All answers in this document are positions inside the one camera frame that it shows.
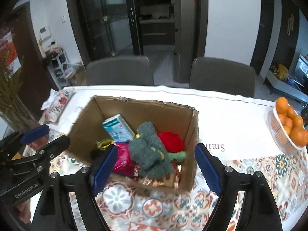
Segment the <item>person's left hand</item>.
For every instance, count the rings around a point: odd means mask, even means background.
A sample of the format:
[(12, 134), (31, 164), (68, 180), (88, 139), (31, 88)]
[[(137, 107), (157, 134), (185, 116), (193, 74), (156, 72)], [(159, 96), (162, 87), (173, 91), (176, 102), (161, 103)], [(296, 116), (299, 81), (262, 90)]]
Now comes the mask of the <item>person's left hand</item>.
[(20, 220), (23, 223), (28, 224), (31, 219), (30, 202), (25, 201), (21, 203), (20, 205), (17, 205), (16, 208), (19, 210)]

